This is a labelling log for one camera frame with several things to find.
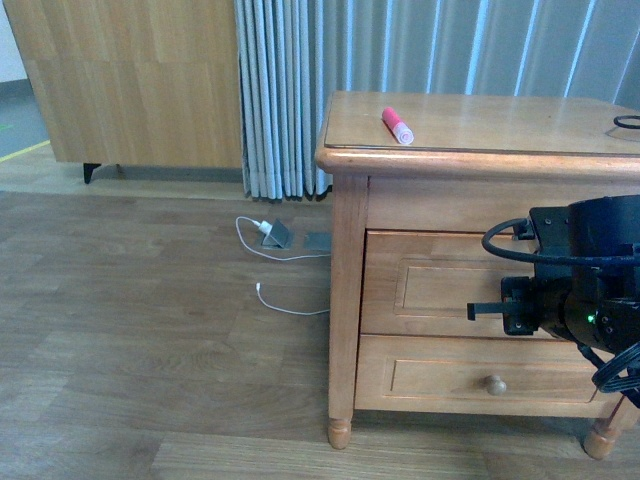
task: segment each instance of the wooden nightstand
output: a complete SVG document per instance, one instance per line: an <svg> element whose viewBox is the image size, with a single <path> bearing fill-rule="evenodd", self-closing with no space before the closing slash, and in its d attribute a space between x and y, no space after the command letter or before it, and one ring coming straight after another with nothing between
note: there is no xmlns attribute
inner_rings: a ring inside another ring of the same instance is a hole
<svg viewBox="0 0 640 480"><path fill-rule="evenodd" d="M391 106L415 134L399 145ZM640 133L628 109L589 99L337 92L317 149L334 174L329 440L355 409L600 419L585 442L609 453L638 411L591 383L573 343L507 337L501 317L466 319L528 275L482 234L538 206L640 193ZM523 248L504 235L508 248Z"/></svg>

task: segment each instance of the red marker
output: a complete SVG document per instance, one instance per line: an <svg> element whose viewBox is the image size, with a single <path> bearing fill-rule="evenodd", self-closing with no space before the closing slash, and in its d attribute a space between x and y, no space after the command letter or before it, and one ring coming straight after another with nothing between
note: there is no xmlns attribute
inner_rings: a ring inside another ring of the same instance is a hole
<svg viewBox="0 0 640 480"><path fill-rule="evenodd" d="M382 111L382 121L389 127L400 144L409 145L413 142L413 132L393 108L387 107Z"/></svg>

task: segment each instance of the nightstand top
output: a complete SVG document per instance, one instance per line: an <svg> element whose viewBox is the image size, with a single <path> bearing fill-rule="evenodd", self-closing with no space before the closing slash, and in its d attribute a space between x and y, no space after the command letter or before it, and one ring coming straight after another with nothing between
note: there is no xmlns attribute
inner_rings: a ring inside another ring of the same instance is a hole
<svg viewBox="0 0 640 480"><path fill-rule="evenodd" d="M411 145L383 123L385 107L411 128ZM640 177L640 130L613 123L639 113L586 98L335 92L317 160L329 172L379 172L386 163L392 175L472 168Z"/></svg>

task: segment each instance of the yellow tape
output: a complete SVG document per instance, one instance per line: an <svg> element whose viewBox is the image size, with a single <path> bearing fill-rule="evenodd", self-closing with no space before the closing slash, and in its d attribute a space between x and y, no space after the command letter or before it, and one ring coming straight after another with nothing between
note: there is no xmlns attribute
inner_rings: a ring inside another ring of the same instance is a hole
<svg viewBox="0 0 640 480"><path fill-rule="evenodd" d="M4 162L5 160L11 160L12 158L22 155L23 153L29 153L37 148L44 147L45 145L49 145L50 143L51 141L47 140L46 142L39 143L37 145L34 145L33 147L25 148L24 150L20 150L19 152L10 153L6 157L0 157L0 163Z"/></svg>

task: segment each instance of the black cable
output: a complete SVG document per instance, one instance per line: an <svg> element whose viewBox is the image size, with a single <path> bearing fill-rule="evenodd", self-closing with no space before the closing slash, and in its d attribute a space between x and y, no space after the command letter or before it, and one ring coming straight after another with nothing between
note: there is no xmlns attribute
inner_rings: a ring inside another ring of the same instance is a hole
<svg viewBox="0 0 640 480"><path fill-rule="evenodd" d="M637 408L640 408L640 376L637 375L636 369L629 368L636 359L638 354L638 346L640 343L636 343L632 347L628 348L620 355L622 357L615 356L609 362L605 363L592 349L587 345L578 343L578 350L580 353L589 360L598 371L591 377L591 381L595 386L604 393L620 392L627 397L631 403ZM620 378L618 373L627 368L629 377Z"/></svg>
<svg viewBox="0 0 640 480"><path fill-rule="evenodd" d="M491 243L493 237L495 237L501 231L516 226L525 227L529 223L526 218L514 218L507 220L506 222L499 223L493 228L487 230L482 237L482 247L489 253L506 258L508 260L514 260L516 262L525 263L542 263L545 265L578 265L583 267L606 267L606 266L640 266L639 257L571 257L571 256L558 256L558 255L538 255L535 253L515 252L513 250L506 250L504 248L496 247Z"/></svg>
<svg viewBox="0 0 640 480"><path fill-rule="evenodd" d="M640 130L640 123L624 123L621 120L635 120L636 122L640 122L640 115L618 115L613 119L613 123L615 123L620 128Z"/></svg>

